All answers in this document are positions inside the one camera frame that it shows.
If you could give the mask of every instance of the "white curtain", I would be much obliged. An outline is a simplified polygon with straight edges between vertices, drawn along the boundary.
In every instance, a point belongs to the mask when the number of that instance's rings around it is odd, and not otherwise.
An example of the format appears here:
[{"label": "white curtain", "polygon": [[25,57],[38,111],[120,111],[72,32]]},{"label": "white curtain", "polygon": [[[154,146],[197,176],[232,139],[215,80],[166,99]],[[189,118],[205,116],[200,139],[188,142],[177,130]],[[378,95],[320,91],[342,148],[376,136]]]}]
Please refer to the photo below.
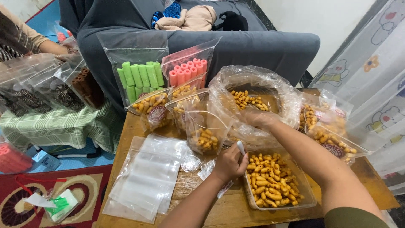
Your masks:
[{"label": "white curtain", "polygon": [[349,116],[387,139],[368,156],[395,194],[405,193],[405,0],[390,0],[309,87],[354,105]]}]

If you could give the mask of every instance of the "round label sticker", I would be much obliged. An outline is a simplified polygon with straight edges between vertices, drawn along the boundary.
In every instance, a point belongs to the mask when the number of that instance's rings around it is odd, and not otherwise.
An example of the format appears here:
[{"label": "round label sticker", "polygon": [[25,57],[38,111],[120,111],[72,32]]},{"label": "round label sticker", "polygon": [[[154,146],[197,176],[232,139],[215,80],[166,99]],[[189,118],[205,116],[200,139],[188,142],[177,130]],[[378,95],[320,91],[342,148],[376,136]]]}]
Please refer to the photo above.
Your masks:
[{"label": "round label sticker", "polygon": [[326,148],[329,152],[331,152],[334,156],[340,158],[343,158],[343,151],[340,149],[340,147],[332,145],[332,144],[325,144],[322,145],[323,147]]},{"label": "round label sticker", "polygon": [[141,94],[139,95],[138,99],[141,98],[141,97],[143,97],[143,96],[145,96],[146,94],[148,94],[148,93],[147,93],[147,92],[141,93]]},{"label": "round label sticker", "polygon": [[316,110],[315,111],[315,116],[318,117],[318,119],[322,119],[322,117],[325,115],[325,112]]},{"label": "round label sticker", "polygon": [[164,106],[153,107],[149,113],[149,121],[160,121],[166,116],[166,108]]},{"label": "round label sticker", "polygon": [[335,112],[340,117],[346,117],[346,113],[340,108],[335,108]]},{"label": "round label sticker", "polygon": [[181,114],[181,120],[185,123],[185,113]]}]

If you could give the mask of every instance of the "hand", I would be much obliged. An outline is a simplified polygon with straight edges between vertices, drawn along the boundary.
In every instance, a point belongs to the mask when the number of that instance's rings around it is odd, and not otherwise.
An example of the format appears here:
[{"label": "hand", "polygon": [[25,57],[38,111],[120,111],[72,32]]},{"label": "hand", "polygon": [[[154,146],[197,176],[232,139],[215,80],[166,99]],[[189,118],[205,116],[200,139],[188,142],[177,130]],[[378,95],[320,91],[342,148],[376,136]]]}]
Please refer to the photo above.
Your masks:
[{"label": "hand", "polygon": [[249,125],[262,130],[268,130],[271,125],[280,121],[279,115],[273,112],[260,111],[255,108],[244,109],[241,111],[241,114],[245,117]]},{"label": "hand", "polygon": [[234,143],[229,149],[221,151],[211,175],[218,177],[224,183],[242,176],[249,164],[249,154],[242,156]]}]

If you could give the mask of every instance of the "beige cloth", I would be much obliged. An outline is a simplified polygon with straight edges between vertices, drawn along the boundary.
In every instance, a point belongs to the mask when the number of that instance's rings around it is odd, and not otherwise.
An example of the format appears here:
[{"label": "beige cloth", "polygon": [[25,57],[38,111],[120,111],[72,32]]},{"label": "beige cloth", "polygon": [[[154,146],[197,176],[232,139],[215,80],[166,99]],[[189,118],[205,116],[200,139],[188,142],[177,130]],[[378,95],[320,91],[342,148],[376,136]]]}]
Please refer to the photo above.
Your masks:
[{"label": "beige cloth", "polygon": [[211,31],[217,20],[217,14],[212,6],[194,6],[190,10],[183,9],[180,18],[163,17],[155,25],[155,29],[167,31]]},{"label": "beige cloth", "polygon": [[8,17],[12,22],[15,23],[27,36],[32,40],[32,42],[39,47],[42,42],[49,40],[45,36],[41,35],[34,29],[26,25],[22,20],[20,20],[16,15],[12,14],[4,5],[0,5],[0,11]]}]

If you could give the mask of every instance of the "olive green sleeve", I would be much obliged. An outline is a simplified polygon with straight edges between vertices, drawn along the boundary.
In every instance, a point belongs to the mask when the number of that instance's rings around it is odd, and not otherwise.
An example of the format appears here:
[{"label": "olive green sleeve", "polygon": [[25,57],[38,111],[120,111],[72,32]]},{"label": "olive green sleeve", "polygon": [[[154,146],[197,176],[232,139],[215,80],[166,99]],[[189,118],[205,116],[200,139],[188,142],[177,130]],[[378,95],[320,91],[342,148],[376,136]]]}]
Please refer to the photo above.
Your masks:
[{"label": "olive green sleeve", "polygon": [[326,228],[389,228],[379,217],[354,207],[338,207],[326,213]]}]

